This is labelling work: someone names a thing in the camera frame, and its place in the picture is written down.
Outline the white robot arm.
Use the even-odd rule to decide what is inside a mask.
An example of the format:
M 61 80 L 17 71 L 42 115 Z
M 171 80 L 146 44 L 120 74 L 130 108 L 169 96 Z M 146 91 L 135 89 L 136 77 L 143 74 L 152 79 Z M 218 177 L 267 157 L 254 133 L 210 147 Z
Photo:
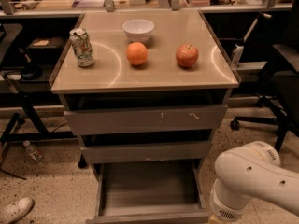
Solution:
M 222 152 L 215 160 L 217 178 L 209 205 L 222 222 L 236 222 L 251 199 L 299 215 L 299 174 L 280 167 L 277 151 L 263 141 Z

